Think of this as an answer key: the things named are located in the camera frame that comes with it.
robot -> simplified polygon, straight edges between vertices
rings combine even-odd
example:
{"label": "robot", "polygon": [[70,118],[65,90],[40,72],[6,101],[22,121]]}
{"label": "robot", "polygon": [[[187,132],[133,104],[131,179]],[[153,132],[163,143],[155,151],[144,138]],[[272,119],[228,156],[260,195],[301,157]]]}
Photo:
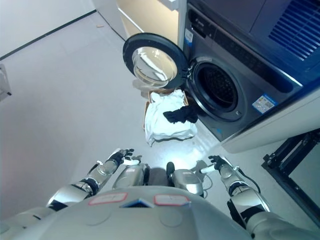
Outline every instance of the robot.
{"label": "robot", "polygon": [[[166,240],[319,240],[270,211],[225,158],[210,156],[202,174],[218,171],[230,195],[232,217],[204,198],[201,180],[188,169],[167,164],[169,186],[148,185],[149,166],[131,159],[133,149],[117,149],[98,161],[82,180],[63,186],[46,207],[37,207],[4,220],[3,240],[166,239]],[[120,164],[125,169],[113,190],[98,194]]]}

laundry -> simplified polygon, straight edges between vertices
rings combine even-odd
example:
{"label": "laundry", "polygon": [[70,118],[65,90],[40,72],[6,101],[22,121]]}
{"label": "laundry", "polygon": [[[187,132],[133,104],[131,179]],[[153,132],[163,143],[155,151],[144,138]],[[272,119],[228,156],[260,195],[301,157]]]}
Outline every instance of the laundry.
{"label": "laundry", "polygon": [[181,109],[185,105],[185,94],[177,89],[169,95],[161,96],[152,92],[151,103],[147,108],[144,119],[145,140],[151,146],[155,140],[177,138],[180,140],[194,137],[198,130],[190,121],[171,123],[164,112]]}
{"label": "laundry", "polygon": [[165,111],[163,115],[173,124],[177,122],[185,123],[186,121],[196,123],[198,120],[198,115],[192,106],[183,106],[175,111]]}

black cloth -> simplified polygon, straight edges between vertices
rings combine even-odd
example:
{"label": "black cloth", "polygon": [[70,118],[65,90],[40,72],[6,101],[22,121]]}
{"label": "black cloth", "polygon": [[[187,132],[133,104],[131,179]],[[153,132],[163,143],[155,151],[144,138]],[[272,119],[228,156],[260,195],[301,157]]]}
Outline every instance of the black cloth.
{"label": "black cloth", "polygon": [[183,106],[175,111],[165,111],[163,115],[173,124],[177,122],[185,123],[187,120],[194,124],[198,120],[197,113],[191,106]]}

red label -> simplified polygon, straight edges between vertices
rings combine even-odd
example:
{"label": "red label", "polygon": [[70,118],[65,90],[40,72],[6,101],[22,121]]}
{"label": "red label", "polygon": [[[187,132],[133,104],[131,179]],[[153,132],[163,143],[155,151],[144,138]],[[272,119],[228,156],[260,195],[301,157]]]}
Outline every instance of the red label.
{"label": "red label", "polygon": [[128,196],[127,192],[116,192],[116,193],[106,193],[96,196],[94,199],[89,201],[88,205],[98,205],[98,204],[112,204],[120,203],[124,201]]}
{"label": "red label", "polygon": [[189,199],[183,195],[157,194],[154,196],[154,203],[159,206],[182,206],[189,202]]}

black metal rack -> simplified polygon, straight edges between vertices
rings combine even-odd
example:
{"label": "black metal rack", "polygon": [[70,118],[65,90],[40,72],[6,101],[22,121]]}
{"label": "black metal rack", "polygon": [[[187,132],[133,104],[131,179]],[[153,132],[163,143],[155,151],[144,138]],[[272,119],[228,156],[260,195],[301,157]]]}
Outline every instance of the black metal rack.
{"label": "black metal rack", "polygon": [[265,155],[262,167],[320,227],[319,206],[289,175],[320,142],[320,129],[288,138],[275,152]]}

